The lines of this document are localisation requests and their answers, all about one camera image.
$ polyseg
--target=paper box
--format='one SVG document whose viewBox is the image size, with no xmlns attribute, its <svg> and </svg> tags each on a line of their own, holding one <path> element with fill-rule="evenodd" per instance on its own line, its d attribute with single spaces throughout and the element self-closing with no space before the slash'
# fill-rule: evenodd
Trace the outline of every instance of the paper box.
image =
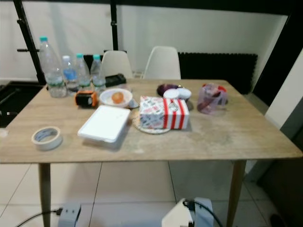
<svg viewBox="0 0 303 227">
<path fill-rule="evenodd" d="M 143 128 L 186 129 L 189 111 L 183 99 L 141 96 L 140 122 Z"/>
</svg>

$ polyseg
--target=chair backrest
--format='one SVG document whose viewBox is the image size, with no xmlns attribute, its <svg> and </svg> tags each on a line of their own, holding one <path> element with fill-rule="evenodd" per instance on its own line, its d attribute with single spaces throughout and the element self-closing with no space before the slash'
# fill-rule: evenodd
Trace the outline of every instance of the chair backrest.
<svg viewBox="0 0 303 227">
<path fill-rule="evenodd" d="M 171 46 L 155 46 L 143 79 L 181 79 L 178 52 Z"/>
<path fill-rule="evenodd" d="M 125 78 L 133 77 L 131 65 L 124 51 L 106 51 L 102 59 L 102 70 L 106 77 L 118 73 L 122 73 Z"/>
</svg>

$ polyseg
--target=blue label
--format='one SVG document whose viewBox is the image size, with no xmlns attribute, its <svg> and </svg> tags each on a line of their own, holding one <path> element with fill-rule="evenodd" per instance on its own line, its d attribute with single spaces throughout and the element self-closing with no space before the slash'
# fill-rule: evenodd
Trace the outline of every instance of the blue label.
<svg viewBox="0 0 303 227">
<path fill-rule="evenodd" d="M 66 69 L 66 70 L 63 70 L 63 74 L 67 80 L 77 79 L 77 74 L 76 74 L 75 70 Z"/>
</svg>

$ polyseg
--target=plastic water bottle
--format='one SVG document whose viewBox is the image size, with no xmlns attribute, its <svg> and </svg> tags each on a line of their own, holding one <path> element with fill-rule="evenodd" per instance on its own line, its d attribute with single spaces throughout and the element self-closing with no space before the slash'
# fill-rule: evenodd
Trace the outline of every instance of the plastic water bottle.
<svg viewBox="0 0 303 227">
<path fill-rule="evenodd" d="M 42 71 L 45 75 L 45 80 L 48 84 L 48 91 L 51 94 L 51 97 L 65 97 L 67 94 L 67 89 L 64 84 L 58 58 L 48 43 L 46 36 L 41 36 L 40 42 L 40 62 Z"/>
<path fill-rule="evenodd" d="M 77 73 L 76 70 L 72 67 L 70 56 L 65 55 L 62 57 L 62 68 L 63 74 L 66 79 L 66 87 L 69 91 L 69 94 L 73 95 L 78 91 L 79 84 L 77 79 Z"/>
<path fill-rule="evenodd" d="M 90 85 L 90 74 L 89 69 L 87 67 L 87 64 L 84 61 L 83 54 L 78 53 L 77 54 L 77 60 L 76 60 L 76 72 L 79 82 L 79 90 L 86 90 L 90 91 L 92 90 L 92 87 Z"/>
<path fill-rule="evenodd" d="M 95 91 L 100 93 L 101 91 L 105 90 L 105 77 L 102 71 L 100 55 L 94 54 L 93 59 L 94 61 L 90 68 L 90 74 L 91 74 L 93 85 L 95 87 Z"/>
</svg>

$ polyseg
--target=orange device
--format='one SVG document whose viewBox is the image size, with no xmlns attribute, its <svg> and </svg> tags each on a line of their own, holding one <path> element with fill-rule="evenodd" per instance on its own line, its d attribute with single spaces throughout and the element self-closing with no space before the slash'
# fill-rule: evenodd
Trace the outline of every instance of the orange device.
<svg viewBox="0 0 303 227">
<path fill-rule="evenodd" d="M 98 95 L 95 91 L 78 91 L 75 95 L 75 102 L 81 107 L 95 107 L 98 105 Z"/>
</svg>

